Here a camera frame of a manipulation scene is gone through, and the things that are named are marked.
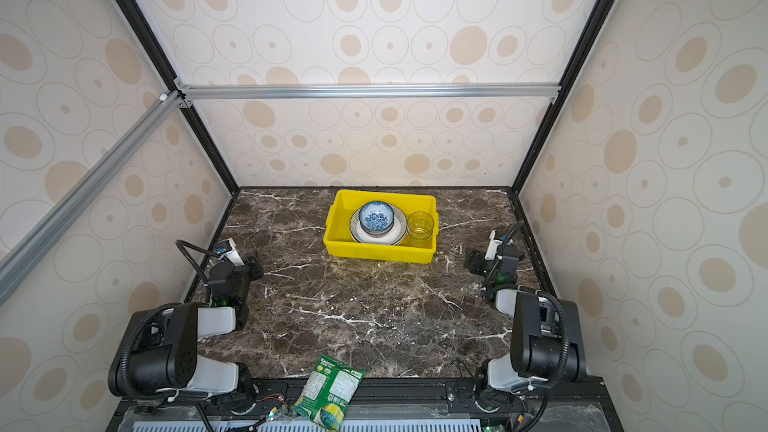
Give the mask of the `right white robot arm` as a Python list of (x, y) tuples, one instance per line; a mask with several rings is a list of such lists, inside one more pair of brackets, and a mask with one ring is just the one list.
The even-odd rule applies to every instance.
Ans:
[(514, 396), (588, 377), (577, 305), (518, 283), (523, 252), (512, 237), (522, 226), (518, 222), (501, 236), (492, 232), (487, 249), (472, 251), (465, 262), (482, 277), (483, 300), (513, 321), (509, 352), (485, 361), (475, 374), (474, 397), (484, 412), (497, 411)]

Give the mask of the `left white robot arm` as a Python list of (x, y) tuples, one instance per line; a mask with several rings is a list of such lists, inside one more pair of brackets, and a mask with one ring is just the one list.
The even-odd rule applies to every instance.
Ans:
[(133, 313), (108, 371), (116, 397), (171, 402), (177, 397), (250, 404), (258, 388), (246, 365), (207, 358), (198, 343), (244, 329), (251, 284), (263, 277), (257, 254), (242, 255), (232, 239), (204, 249), (176, 247), (206, 289), (204, 302), (167, 303)]

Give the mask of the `yellow glass cup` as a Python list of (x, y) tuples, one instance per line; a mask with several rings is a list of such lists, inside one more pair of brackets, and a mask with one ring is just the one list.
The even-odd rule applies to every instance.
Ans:
[(417, 211), (410, 214), (407, 219), (408, 245), (410, 247), (429, 249), (431, 247), (434, 225), (434, 219), (428, 212)]

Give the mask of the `blue floral pattern bowl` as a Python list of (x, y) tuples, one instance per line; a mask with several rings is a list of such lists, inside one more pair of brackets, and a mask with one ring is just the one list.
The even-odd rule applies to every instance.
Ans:
[(358, 211), (361, 229), (370, 236), (382, 236), (388, 233), (395, 223), (394, 208), (382, 201), (371, 201)]

